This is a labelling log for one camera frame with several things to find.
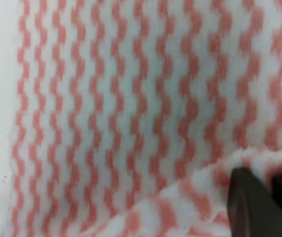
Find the fabric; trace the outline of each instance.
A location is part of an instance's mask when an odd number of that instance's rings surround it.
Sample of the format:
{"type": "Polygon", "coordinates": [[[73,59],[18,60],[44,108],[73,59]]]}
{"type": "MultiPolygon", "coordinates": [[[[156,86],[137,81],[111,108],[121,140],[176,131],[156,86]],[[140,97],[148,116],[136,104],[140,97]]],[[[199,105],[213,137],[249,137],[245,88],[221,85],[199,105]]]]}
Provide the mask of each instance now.
{"type": "Polygon", "coordinates": [[[5,235],[230,236],[232,168],[282,171],[282,0],[18,6],[5,235]]]}

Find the striped cloth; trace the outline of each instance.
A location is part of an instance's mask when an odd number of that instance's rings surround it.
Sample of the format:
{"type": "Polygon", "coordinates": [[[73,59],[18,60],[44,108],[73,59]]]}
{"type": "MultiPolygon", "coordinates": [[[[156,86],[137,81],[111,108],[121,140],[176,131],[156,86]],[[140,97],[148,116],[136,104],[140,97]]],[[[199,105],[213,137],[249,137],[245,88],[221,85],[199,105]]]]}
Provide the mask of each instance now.
{"type": "Polygon", "coordinates": [[[233,167],[282,172],[282,0],[17,9],[5,236],[230,236],[233,167]]]}

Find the pink wavy stripe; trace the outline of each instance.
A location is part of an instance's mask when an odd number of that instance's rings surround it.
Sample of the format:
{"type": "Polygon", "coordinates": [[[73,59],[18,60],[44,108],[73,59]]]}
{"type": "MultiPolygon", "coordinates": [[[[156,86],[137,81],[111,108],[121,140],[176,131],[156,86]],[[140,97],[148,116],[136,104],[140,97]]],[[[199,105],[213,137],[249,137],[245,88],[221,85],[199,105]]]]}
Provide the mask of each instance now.
{"type": "Polygon", "coordinates": [[[104,98],[102,93],[98,91],[98,80],[102,79],[105,74],[105,62],[102,56],[99,54],[99,45],[105,38],[105,25],[100,18],[99,8],[103,4],[103,0],[98,0],[91,7],[91,20],[94,22],[97,28],[96,39],[91,42],[90,56],[95,60],[95,75],[89,80],[89,93],[94,96],[94,112],[89,117],[88,126],[93,132],[93,144],[89,149],[86,158],[86,164],[90,168],[90,183],[85,188],[85,201],[89,206],[88,220],[81,225],[81,232],[89,229],[97,221],[97,206],[92,200],[92,195],[99,180],[98,167],[94,164],[95,152],[99,149],[99,145],[102,139],[102,134],[97,124],[97,116],[103,111],[104,98]]]}
{"type": "Polygon", "coordinates": [[[213,119],[204,130],[204,138],[211,144],[211,162],[223,156],[223,144],[217,139],[217,127],[225,120],[226,98],[219,93],[219,83],[225,80],[228,70],[228,55],[222,52],[222,38],[231,30],[232,15],[225,9],[223,0],[213,0],[212,10],[219,12],[218,31],[209,35],[208,50],[216,59],[216,70],[209,79],[207,92],[210,100],[214,100],[215,113],[213,119]]]}
{"type": "MultiPolygon", "coordinates": [[[[277,5],[282,10],[282,0],[277,0],[277,5]]],[[[278,150],[278,135],[282,130],[282,25],[273,35],[271,53],[280,57],[280,68],[272,77],[269,87],[269,97],[276,102],[275,122],[266,128],[265,144],[272,150],[278,150]]]]}
{"type": "Polygon", "coordinates": [[[142,83],[147,77],[148,60],[142,50],[142,41],[147,38],[149,34],[149,21],[143,14],[143,3],[143,0],[135,1],[133,9],[134,18],[140,22],[139,35],[133,39],[133,54],[139,61],[139,72],[133,78],[132,85],[132,91],[137,99],[137,109],[130,120],[130,132],[135,136],[135,142],[134,147],[128,153],[126,160],[127,171],[132,174],[132,188],[126,195],[127,208],[131,208],[134,205],[136,201],[135,194],[141,191],[141,175],[137,172],[135,163],[137,157],[142,153],[144,147],[144,135],[139,131],[139,123],[142,115],[144,115],[147,111],[147,100],[142,91],[142,83]]]}
{"type": "Polygon", "coordinates": [[[156,53],[163,58],[162,73],[158,76],[156,81],[156,93],[161,100],[161,111],[154,119],[153,133],[158,136],[157,152],[150,158],[149,172],[156,179],[156,186],[158,190],[166,187],[167,180],[160,172],[160,161],[166,157],[169,149],[169,139],[164,133],[164,118],[170,115],[171,98],[164,89],[165,80],[172,75],[173,61],[172,56],[165,51],[167,39],[169,35],[173,34],[175,27],[174,17],[168,14],[168,0],[160,0],[158,13],[159,16],[165,20],[165,27],[163,34],[158,38],[156,44],[156,53]]]}
{"type": "Polygon", "coordinates": [[[252,48],[252,38],[260,33],[264,22],[264,9],[256,7],[254,1],[243,0],[244,7],[251,14],[249,28],[240,37],[240,50],[248,56],[246,72],[237,82],[237,98],[245,100],[246,108],[241,121],[234,127],[233,138],[239,147],[246,148],[247,127],[256,121],[257,100],[249,94],[249,84],[258,77],[260,72],[261,55],[252,48]]]}
{"type": "Polygon", "coordinates": [[[124,228],[120,236],[136,236],[141,226],[140,212],[131,210],[127,213],[124,220],[124,228]]]}
{"type": "Polygon", "coordinates": [[[153,205],[157,210],[161,222],[160,229],[155,236],[164,236],[168,230],[177,229],[177,216],[172,202],[167,198],[157,196],[153,199],[153,205]]]}
{"type": "Polygon", "coordinates": [[[19,155],[19,148],[23,144],[25,135],[26,135],[26,128],[23,125],[23,115],[28,110],[28,96],[25,92],[25,82],[29,79],[29,68],[30,64],[25,58],[25,52],[27,48],[30,48],[30,32],[26,26],[26,20],[30,14],[30,3],[28,0],[23,0],[23,15],[19,19],[19,31],[23,34],[23,42],[21,47],[17,53],[17,62],[22,66],[23,72],[21,78],[18,82],[18,94],[21,98],[21,107],[16,114],[16,125],[18,126],[18,137],[13,145],[12,148],[12,157],[13,160],[16,162],[17,165],[17,173],[14,175],[13,186],[17,193],[17,203],[13,207],[12,214],[11,214],[11,222],[13,225],[13,236],[18,236],[20,232],[18,218],[19,212],[23,209],[24,205],[24,196],[21,191],[21,178],[23,178],[25,174],[25,163],[23,159],[19,155]]]}
{"type": "Polygon", "coordinates": [[[38,78],[35,81],[35,95],[39,101],[39,108],[33,114],[33,128],[36,131],[36,137],[32,144],[29,145],[29,156],[30,160],[34,163],[35,166],[35,173],[30,178],[29,182],[29,190],[33,196],[33,207],[32,210],[28,213],[27,216],[27,225],[28,225],[28,236],[35,235],[34,229],[34,219],[36,215],[40,211],[40,195],[37,192],[37,182],[39,178],[42,176],[42,162],[41,158],[37,155],[37,147],[42,144],[43,141],[43,129],[41,127],[40,118],[45,110],[45,95],[41,93],[41,84],[43,80],[45,80],[45,62],[41,59],[42,49],[46,44],[47,41],[47,30],[42,25],[42,16],[46,13],[46,0],[40,1],[40,8],[39,12],[35,16],[35,24],[36,29],[40,33],[40,42],[36,46],[35,49],[35,60],[38,62],[38,78]]]}
{"type": "Polygon", "coordinates": [[[116,97],[116,108],[109,117],[109,128],[114,134],[113,146],[106,152],[106,164],[110,169],[111,173],[111,186],[105,189],[104,202],[110,212],[110,217],[117,214],[118,210],[113,205],[113,195],[119,189],[119,171],[114,165],[114,159],[116,158],[117,152],[120,149],[122,134],[117,128],[117,120],[119,113],[123,112],[124,98],[123,94],[119,89],[119,80],[124,77],[125,74],[125,61],[124,58],[119,54],[120,43],[125,37],[126,33],[126,20],[120,17],[120,7],[124,0],[117,0],[112,6],[112,18],[118,25],[117,37],[112,40],[111,44],[111,55],[116,59],[117,73],[112,77],[111,80],[111,92],[116,97]]]}
{"type": "Polygon", "coordinates": [[[84,6],[84,0],[77,0],[76,6],[72,9],[71,20],[77,27],[77,41],[72,44],[72,58],[76,62],[76,72],[70,82],[70,93],[74,100],[74,110],[70,112],[68,117],[69,127],[74,131],[73,144],[67,149],[67,163],[71,170],[70,180],[64,188],[64,195],[70,204],[69,215],[63,220],[60,233],[66,235],[69,225],[76,220],[78,213],[78,201],[73,198],[72,191],[80,180],[79,167],[74,162],[76,149],[81,145],[81,129],[76,124],[76,117],[82,109],[82,95],[78,92],[78,85],[83,77],[85,69],[85,61],[80,54],[81,43],[84,42],[86,36],[85,24],[81,21],[80,12],[84,6]]]}
{"type": "Polygon", "coordinates": [[[185,179],[180,183],[179,192],[187,197],[193,203],[193,206],[197,207],[201,221],[206,221],[210,218],[212,210],[209,197],[196,190],[190,179],[185,179]]]}
{"type": "Polygon", "coordinates": [[[182,156],[175,163],[175,177],[183,179],[186,177],[186,167],[195,156],[196,145],[188,132],[190,124],[198,115],[199,101],[190,92],[192,80],[199,72],[199,58],[192,51],[192,41],[195,35],[199,34],[202,27],[201,14],[194,8],[195,1],[184,1],[184,13],[190,18],[191,26],[189,32],[182,38],[181,52],[188,57],[188,73],[181,79],[179,91],[187,100],[186,115],[180,120],[178,134],[185,142],[185,148],[182,156]]]}
{"type": "Polygon", "coordinates": [[[61,24],[60,21],[60,12],[62,12],[65,9],[66,0],[59,0],[58,1],[58,8],[53,12],[52,17],[52,24],[54,28],[57,30],[57,42],[53,46],[53,54],[52,58],[56,62],[56,72],[54,77],[50,81],[50,92],[54,95],[55,98],[55,110],[50,114],[50,125],[52,126],[54,132],[55,132],[55,139],[52,144],[48,147],[48,161],[52,166],[53,174],[49,181],[47,182],[47,196],[51,201],[50,209],[46,216],[43,219],[42,223],[42,232],[45,235],[50,235],[49,233],[49,226],[52,221],[52,219],[56,216],[58,211],[58,200],[54,196],[54,190],[55,190],[55,183],[58,183],[59,181],[59,172],[60,167],[59,163],[56,161],[56,152],[58,147],[61,145],[62,141],[62,130],[58,126],[58,115],[62,111],[62,105],[63,105],[63,97],[58,92],[58,83],[60,80],[63,79],[64,71],[65,71],[65,61],[61,59],[60,57],[60,47],[65,43],[66,39],[66,30],[65,27],[61,24]]]}

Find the zigzag pattern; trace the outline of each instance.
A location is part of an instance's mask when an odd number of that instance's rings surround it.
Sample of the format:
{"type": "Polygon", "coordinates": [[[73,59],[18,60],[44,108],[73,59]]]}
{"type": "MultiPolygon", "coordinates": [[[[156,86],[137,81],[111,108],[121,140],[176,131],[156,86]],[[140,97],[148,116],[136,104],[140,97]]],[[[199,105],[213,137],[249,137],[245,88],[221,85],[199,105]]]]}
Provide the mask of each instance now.
{"type": "Polygon", "coordinates": [[[239,147],[248,146],[247,127],[255,122],[257,117],[257,100],[249,94],[249,84],[259,75],[261,56],[252,49],[252,38],[260,32],[263,27],[264,10],[255,7],[254,1],[244,0],[244,7],[251,13],[249,28],[241,35],[240,50],[247,55],[248,66],[237,83],[237,98],[246,101],[245,113],[241,121],[234,128],[234,140],[239,147]]]}
{"type": "MultiPolygon", "coordinates": [[[[282,0],[277,0],[282,9],[282,0]]],[[[282,25],[273,35],[271,53],[280,58],[280,68],[270,82],[269,97],[276,102],[276,120],[266,128],[265,144],[273,150],[279,149],[278,134],[282,130],[282,25]]]]}
{"type": "Polygon", "coordinates": [[[121,145],[122,134],[117,128],[117,120],[119,113],[124,110],[124,97],[119,89],[120,78],[125,73],[124,58],[119,54],[120,43],[126,34],[127,22],[120,17],[120,7],[124,0],[117,0],[112,7],[112,17],[118,25],[117,37],[112,41],[111,54],[115,57],[117,63],[117,73],[113,76],[111,81],[111,92],[116,96],[116,108],[109,117],[109,128],[113,131],[114,141],[111,150],[106,153],[106,163],[111,172],[111,187],[106,188],[104,194],[104,202],[110,211],[110,216],[114,216],[118,211],[113,206],[113,195],[119,188],[119,171],[114,165],[114,159],[121,145]]]}
{"type": "Polygon", "coordinates": [[[47,234],[49,233],[49,226],[52,221],[52,219],[56,216],[57,211],[59,209],[59,203],[57,197],[54,196],[54,190],[56,183],[59,182],[59,177],[60,177],[60,166],[57,161],[57,149],[61,145],[61,136],[62,136],[62,130],[58,126],[58,116],[59,113],[63,109],[63,96],[58,92],[58,83],[59,81],[63,78],[64,76],[64,71],[65,71],[65,61],[61,59],[60,57],[60,47],[65,43],[65,38],[66,38],[66,30],[65,26],[61,24],[60,20],[60,12],[62,12],[65,9],[66,2],[65,0],[59,0],[58,1],[58,7],[57,9],[53,12],[53,17],[52,17],[52,23],[54,28],[57,30],[57,42],[53,46],[53,60],[56,63],[56,71],[54,77],[51,79],[50,83],[50,92],[54,95],[55,98],[55,111],[53,111],[50,114],[50,125],[52,126],[54,130],[54,135],[55,139],[52,144],[49,145],[48,147],[48,160],[49,163],[52,167],[53,174],[47,182],[47,196],[49,197],[51,201],[50,209],[48,213],[46,214],[43,224],[42,224],[42,232],[47,234]]]}
{"type": "Polygon", "coordinates": [[[95,152],[99,149],[101,142],[101,131],[97,125],[97,116],[103,111],[103,95],[98,91],[98,80],[105,74],[105,62],[99,55],[99,45],[105,37],[105,25],[100,19],[99,8],[103,4],[103,0],[98,0],[91,8],[91,20],[95,23],[97,33],[96,39],[91,42],[90,56],[95,60],[95,75],[89,81],[89,93],[94,96],[94,113],[89,117],[88,126],[93,132],[93,144],[87,153],[86,164],[90,167],[90,183],[85,188],[85,200],[89,206],[88,221],[84,222],[81,226],[81,231],[87,230],[97,221],[97,207],[92,200],[93,190],[98,184],[99,174],[98,167],[94,164],[95,152]]]}
{"type": "Polygon", "coordinates": [[[282,170],[282,0],[20,5],[9,234],[229,235],[231,169],[282,170]]]}
{"type": "Polygon", "coordinates": [[[177,178],[184,178],[186,176],[186,167],[189,162],[195,157],[196,145],[188,134],[191,122],[193,122],[199,110],[198,99],[191,95],[190,85],[199,72],[199,58],[192,51],[192,40],[197,35],[202,27],[202,17],[199,12],[194,9],[194,1],[184,1],[184,12],[190,17],[190,31],[186,34],[181,41],[181,52],[188,57],[188,73],[185,75],[179,85],[180,93],[187,99],[186,115],[181,119],[178,133],[185,142],[184,152],[175,164],[175,176],[177,178]]]}
{"type": "Polygon", "coordinates": [[[80,180],[79,166],[74,162],[76,149],[81,144],[81,129],[76,124],[76,117],[82,110],[82,95],[78,92],[78,83],[83,77],[84,73],[84,59],[80,54],[80,43],[85,40],[85,25],[81,22],[80,11],[83,8],[84,1],[77,0],[76,6],[72,9],[72,23],[77,27],[77,41],[72,44],[72,58],[76,62],[76,72],[70,81],[70,93],[73,96],[74,110],[70,112],[68,117],[69,127],[74,132],[73,144],[67,148],[67,163],[70,168],[70,180],[65,185],[64,195],[70,204],[69,216],[62,222],[60,234],[65,235],[70,222],[76,220],[78,214],[78,200],[73,197],[72,190],[77,186],[80,180]]]}
{"type": "Polygon", "coordinates": [[[34,142],[29,146],[29,156],[30,156],[30,160],[34,163],[35,173],[30,178],[30,183],[29,183],[29,190],[33,196],[33,207],[27,217],[27,225],[30,227],[28,236],[35,235],[35,229],[33,223],[36,215],[40,211],[40,205],[41,205],[40,195],[37,192],[37,183],[38,183],[38,179],[42,176],[42,162],[41,159],[38,157],[37,147],[40,146],[43,142],[43,128],[41,127],[40,124],[40,118],[44,112],[45,100],[46,100],[45,95],[41,93],[41,88],[40,88],[41,84],[43,83],[43,80],[45,79],[45,62],[41,59],[42,48],[45,46],[47,41],[47,30],[42,25],[42,16],[45,14],[45,12],[46,12],[46,1],[41,0],[39,11],[35,17],[36,28],[38,29],[40,34],[40,42],[36,46],[36,50],[35,50],[35,60],[38,63],[38,78],[36,78],[35,80],[34,92],[39,101],[39,108],[33,114],[33,127],[36,131],[36,137],[34,142]]]}
{"type": "Polygon", "coordinates": [[[158,37],[156,43],[156,53],[163,59],[162,72],[157,77],[156,92],[161,100],[161,111],[154,119],[153,133],[158,136],[157,152],[150,159],[150,173],[156,178],[156,187],[158,190],[167,185],[166,178],[160,172],[160,161],[167,156],[169,148],[169,139],[163,131],[164,117],[170,115],[171,98],[164,89],[165,80],[172,75],[173,62],[172,56],[166,53],[165,47],[168,36],[174,31],[174,18],[168,14],[168,1],[160,0],[158,8],[159,16],[165,20],[164,32],[158,37]]]}
{"type": "Polygon", "coordinates": [[[102,228],[93,233],[82,233],[81,237],[107,236],[230,236],[230,223],[226,212],[227,190],[229,183],[217,185],[217,177],[212,174],[221,169],[223,176],[230,176],[235,167],[249,162],[253,173],[260,169],[257,176],[264,184],[269,184],[273,174],[282,172],[282,152],[259,151],[248,149],[235,152],[227,159],[222,159],[203,170],[197,170],[185,180],[180,180],[153,197],[147,197],[134,205],[128,212],[110,219],[102,228]],[[203,202],[187,201],[188,189],[201,182],[206,176],[209,180],[199,189],[199,194],[206,197],[210,207],[207,212],[203,202]],[[225,195],[220,198],[219,192],[225,195]]]}
{"type": "Polygon", "coordinates": [[[208,96],[214,100],[215,112],[213,120],[205,127],[204,138],[211,144],[211,162],[223,156],[223,144],[217,139],[217,127],[225,120],[226,99],[219,93],[219,83],[225,80],[228,70],[228,55],[221,50],[222,38],[231,30],[232,16],[225,9],[223,0],[213,0],[212,7],[219,14],[218,32],[209,36],[208,51],[216,59],[214,75],[208,81],[208,96]]]}
{"type": "Polygon", "coordinates": [[[142,116],[147,111],[147,100],[142,91],[142,82],[146,79],[148,73],[148,61],[142,51],[142,40],[149,34],[149,23],[143,15],[143,0],[137,0],[134,4],[133,15],[140,22],[140,32],[137,38],[133,40],[133,53],[139,61],[138,75],[133,79],[132,91],[137,98],[136,113],[131,118],[130,132],[135,136],[133,150],[127,155],[126,166],[128,172],[132,174],[132,190],[126,196],[126,206],[130,208],[135,202],[135,194],[141,191],[141,175],[137,172],[135,162],[137,156],[140,156],[144,147],[144,135],[139,130],[139,123],[142,116]]]}
{"type": "Polygon", "coordinates": [[[17,194],[17,201],[15,206],[12,210],[11,215],[11,221],[13,225],[13,236],[17,236],[20,232],[20,227],[18,224],[18,218],[20,211],[24,208],[24,196],[21,191],[21,179],[25,175],[25,162],[23,161],[23,158],[19,154],[19,147],[23,144],[25,135],[26,135],[26,128],[23,125],[23,116],[25,115],[25,112],[28,109],[28,96],[25,92],[25,83],[29,79],[29,69],[30,64],[25,58],[26,50],[30,47],[30,32],[27,29],[26,26],[26,20],[29,17],[30,14],[30,3],[28,0],[24,0],[23,2],[23,15],[19,19],[19,31],[21,34],[23,34],[23,42],[21,47],[18,50],[17,53],[17,62],[22,67],[22,75],[18,82],[18,94],[21,98],[21,107],[16,115],[16,125],[18,126],[18,137],[13,145],[12,148],[12,156],[13,160],[15,161],[18,171],[14,175],[14,181],[13,186],[17,194]]]}

